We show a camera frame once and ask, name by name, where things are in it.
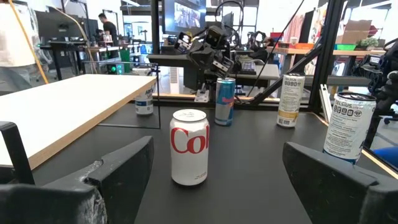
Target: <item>white tabletop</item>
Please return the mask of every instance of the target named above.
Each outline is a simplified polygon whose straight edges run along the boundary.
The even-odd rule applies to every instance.
[[[34,169],[155,83],[155,77],[81,75],[0,96]],[[0,166],[12,166],[0,134]]]
[[[238,78],[250,78],[256,79],[257,76],[260,74],[261,68],[263,65],[256,65],[256,72],[257,75],[242,75],[237,74]],[[263,69],[260,78],[261,80],[277,80],[279,78],[279,69],[277,65],[266,64],[266,67]]]

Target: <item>diet coke can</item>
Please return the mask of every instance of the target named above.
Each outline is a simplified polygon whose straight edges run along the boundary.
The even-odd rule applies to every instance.
[[[207,177],[209,122],[199,110],[179,110],[170,122],[172,178],[181,185],[196,185]]]

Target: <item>black cable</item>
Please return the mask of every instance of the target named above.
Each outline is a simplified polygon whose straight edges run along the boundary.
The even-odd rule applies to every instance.
[[[267,57],[267,60],[264,62],[264,65],[262,66],[261,71],[260,71],[260,73],[258,74],[258,76],[257,76],[257,78],[256,78],[256,81],[254,82],[254,84],[253,84],[253,86],[252,86],[252,88],[251,88],[251,90],[250,90],[248,96],[249,96],[250,93],[253,91],[254,87],[256,86],[257,82],[259,81],[260,75],[261,75],[263,69],[266,67],[267,62],[268,62],[270,56],[271,56],[272,53],[274,52],[275,47],[276,47],[278,41],[280,40],[280,38],[282,38],[282,35],[284,34],[286,28],[289,26],[289,24],[292,22],[293,18],[296,16],[296,14],[297,14],[297,12],[299,11],[299,9],[301,8],[301,5],[303,4],[303,2],[304,2],[304,0],[301,1],[300,5],[298,6],[298,8],[296,9],[296,11],[294,12],[293,16],[290,18],[290,20],[289,20],[288,23],[286,24],[285,28],[283,29],[283,31],[280,33],[280,36],[279,36],[278,39],[276,40],[276,42],[275,42],[275,44],[274,44],[274,47],[272,48],[271,52],[269,52],[268,57]]]
[[[235,50],[236,47],[240,44],[240,41],[241,41],[241,39],[239,38],[239,33],[238,33],[234,28],[232,28],[232,27],[230,27],[230,26],[228,26],[228,25],[224,25],[224,26],[227,27],[227,28],[229,28],[229,29],[231,29],[231,30],[233,30],[233,31],[234,31],[234,34],[233,34],[233,35],[235,35],[235,38],[238,39],[238,41],[236,41],[235,46],[231,49],[231,50]]]
[[[244,11],[243,11],[243,6],[242,6],[242,4],[241,4],[240,2],[238,2],[238,1],[225,1],[225,2],[222,2],[221,4],[219,4],[219,5],[217,6],[217,8],[216,8],[216,12],[215,12],[215,15],[214,15],[215,20],[216,20],[216,22],[218,22],[218,21],[217,21],[217,12],[218,12],[218,10],[220,9],[220,7],[223,6],[223,5],[226,4],[226,3],[235,3],[235,4],[237,4],[237,5],[241,8],[242,19],[241,19],[241,21],[240,21],[240,23],[239,23],[239,26],[238,26],[238,30],[239,30],[240,28],[243,27],[243,16],[244,16]]]

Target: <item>wire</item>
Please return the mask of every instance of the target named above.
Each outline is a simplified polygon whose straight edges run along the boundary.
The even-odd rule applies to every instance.
[[[250,90],[248,96],[249,96],[250,93],[253,91],[254,87],[256,86],[257,82],[259,81],[260,75],[261,75],[263,69],[266,67],[267,62],[268,62],[268,60],[270,59],[270,56],[271,56],[272,53],[274,52],[275,47],[276,47],[278,41],[280,40],[280,38],[282,38],[282,35],[284,34],[286,28],[289,26],[289,24],[292,22],[293,18],[296,16],[296,14],[297,14],[297,12],[299,11],[299,9],[301,8],[301,5],[303,4],[303,2],[304,2],[304,0],[301,1],[300,5],[298,6],[298,8],[296,9],[296,11],[294,12],[293,16],[290,18],[290,20],[289,20],[288,23],[286,24],[285,28],[283,29],[283,31],[280,33],[278,39],[276,40],[276,42],[275,42],[275,44],[274,44],[274,47],[272,48],[271,52],[269,52],[268,57],[267,57],[267,60],[265,61],[265,64],[262,66],[261,71],[260,71],[260,73],[258,74],[258,76],[257,76],[257,78],[256,78],[256,81],[254,82],[254,84],[253,84],[253,86],[252,86],[252,88],[251,88],[251,90]]]
[[[221,4],[219,4],[219,5],[217,6],[217,8],[216,8],[216,12],[215,12],[215,15],[214,15],[215,20],[216,20],[216,22],[218,22],[218,21],[217,21],[217,12],[218,12],[218,10],[220,9],[220,7],[223,6],[223,5],[226,4],[226,3],[235,3],[235,4],[237,4],[237,5],[241,8],[242,19],[241,19],[241,21],[240,21],[240,23],[239,23],[239,26],[238,26],[238,30],[239,30],[240,28],[243,27],[243,15],[244,15],[243,6],[242,6],[242,4],[241,4],[240,2],[237,2],[237,1],[225,1],[225,2],[222,2]]]
[[[233,35],[235,35],[235,38],[237,39],[237,41],[236,41],[235,46],[234,46],[231,50],[235,50],[236,47],[239,45],[239,43],[240,43],[240,41],[241,41],[241,39],[239,38],[239,34],[238,34],[238,32],[237,32],[234,28],[232,28],[232,27],[230,27],[230,26],[228,26],[228,25],[224,25],[224,26],[234,31],[234,34],[233,34]]]
[[[57,9],[56,7],[54,7],[54,6],[50,6],[50,7],[52,7],[55,10],[57,10],[58,12],[60,12],[61,14],[63,14],[64,16],[68,17],[69,19],[73,20],[76,23],[76,25],[79,27],[79,30],[80,30],[84,40],[86,41],[86,49],[87,49],[87,54],[88,54],[88,56],[90,58],[90,62],[94,62],[93,56],[91,55],[90,46],[88,45],[87,36],[86,36],[85,31],[83,30],[83,28],[81,28],[81,25],[79,24],[79,22],[76,21],[74,18],[70,17],[68,14],[65,14],[61,10]],[[90,67],[91,67],[91,70],[94,70],[94,72],[97,74],[97,69],[95,68],[95,66],[93,66],[93,63],[90,63]]]
[[[44,83],[45,83],[45,84],[49,84],[49,81],[47,80],[47,77],[44,75],[44,71],[43,71],[42,65],[40,64],[40,61],[39,61],[39,59],[37,58],[37,56],[36,56],[36,54],[35,54],[35,52],[34,52],[33,46],[32,46],[32,45],[30,44],[30,42],[29,42],[29,38],[28,38],[28,36],[27,36],[27,34],[26,34],[26,30],[24,29],[24,26],[22,25],[22,22],[21,22],[21,20],[19,19],[18,13],[17,13],[17,11],[15,10],[14,3],[12,2],[12,0],[9,0],[9,3],[10,3],[10,6],[11,6],[11,8],[12,8],[12,11],[14,12],[15,17],[16,17],[17,20],[18,20],[18,24],[19,24],[19,26],[21,27],[22,32],[24,33],[25,40],[26,40],[27,45],[29,46],[30,52],[32,53],[33,58],[35,58],[36,65],[37,65],[37,67],[39,68],[39,71],[40,71],[40,74],[42,75],[42,78],[43,78],[43,80],[44,80]]]

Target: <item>red coke logo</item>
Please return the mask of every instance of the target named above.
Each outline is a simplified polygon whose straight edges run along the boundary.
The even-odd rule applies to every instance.
[[[206,136],[195,136],[193,138],[190,138],[187,142],[187,148],[184,150],[179,150],[177,149],[177,147],[175,146],[175,133],[181,130],[185,133],[185,135],[187,135],[189,132],[183,128],[173,128],[172,132],[171,132],[171,142],[172,142],[172,147],[174,149],[174,151],[178,152],[178,153],[186,153],[186,152],[191,152],[192,154],[198,154],[201,153],[204,149],[207,149],[209,147],[209,126],[206,126]],[[193,148],[193,143],[195,142],[196,139],[200,140],[200,148],[199,151],[195,152],[195,149]]]

